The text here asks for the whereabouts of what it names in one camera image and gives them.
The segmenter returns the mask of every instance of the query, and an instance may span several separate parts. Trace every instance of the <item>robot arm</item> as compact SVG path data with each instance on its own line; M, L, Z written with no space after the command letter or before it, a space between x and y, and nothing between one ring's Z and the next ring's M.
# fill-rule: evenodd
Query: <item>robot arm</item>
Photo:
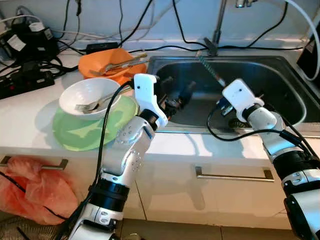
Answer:
M123 219L130 187L156 129L167 125L168 118L189 102L195 87L192 82L178 99L169 101L158 80L149 74L134 76L134 94L141 113L134 116L118 132L115 140L107 144L98 182L91 189L92 197L78 217L69 240L118 239L114 234L116 223Z
M282 117L263 107L247 85L236 79L222 92L238 119L254 130L286 130ZM320 240L320 162L280 134L259 134L264 150L281 179L284 205L293 231L304 240Z

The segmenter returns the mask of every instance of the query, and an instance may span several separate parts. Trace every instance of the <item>drawer handle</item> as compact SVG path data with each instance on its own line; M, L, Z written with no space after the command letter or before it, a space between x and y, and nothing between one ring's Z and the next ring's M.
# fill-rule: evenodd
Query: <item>drawer handle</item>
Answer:
M273 183L275 181L274 176L270 169L263 169L264 177L255 176L230 176L230 175L215 175L215 174L203 174L202 167L195 167L195 177L197 179L225 179L225 180L240 180L240 181L253 181L253 182L269 182Z
M8 160L11 158L11 156L5 156L2 161L0 162L0 167L8 167ZM50 169L50 170L65 170L66 166L68 164L68 159L62 159L60 162L60 165L54 166L54 165L42 165L41 169Z

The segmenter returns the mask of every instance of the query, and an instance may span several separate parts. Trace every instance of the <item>green plate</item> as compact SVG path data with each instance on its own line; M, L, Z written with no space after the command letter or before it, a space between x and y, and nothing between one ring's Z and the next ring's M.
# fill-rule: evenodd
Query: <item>green plate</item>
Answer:
M115 139L117 132L138 113L138 105L129 96L121 96L109 114L104 144ZM88 151L99 147L103 119L83 120L58 108L52 124L55 139L71 151Z

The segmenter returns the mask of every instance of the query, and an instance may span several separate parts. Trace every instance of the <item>red plastic bag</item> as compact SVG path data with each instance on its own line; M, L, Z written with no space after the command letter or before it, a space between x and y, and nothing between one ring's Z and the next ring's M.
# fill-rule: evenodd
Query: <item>red plastic bag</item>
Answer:
M5 174L25 192L0 175L0 210L38 224L57 225L71 215L78 201L67 178L57 170L41 169L42 162L26 156L9 159Z

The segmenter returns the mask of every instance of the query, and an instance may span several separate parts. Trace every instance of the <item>orange plate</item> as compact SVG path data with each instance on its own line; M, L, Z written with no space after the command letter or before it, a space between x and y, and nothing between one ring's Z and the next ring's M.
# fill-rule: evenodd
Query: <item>orange plate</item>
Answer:
M126 50L122 48L114 48L105 51L98 51L88 55L84 55L80 58L78 69L83 75L84 79L96 78L90 70L99 72L107 64L119 64L121 62L131 60L134 57L131 56ZM108 76L101 76L102 78L112 79L118 82L120 85L129 81L135 74L145 73L147 71L147 66L142 63L139 65L134 65L130 67L123 74L119 75L117 73Z

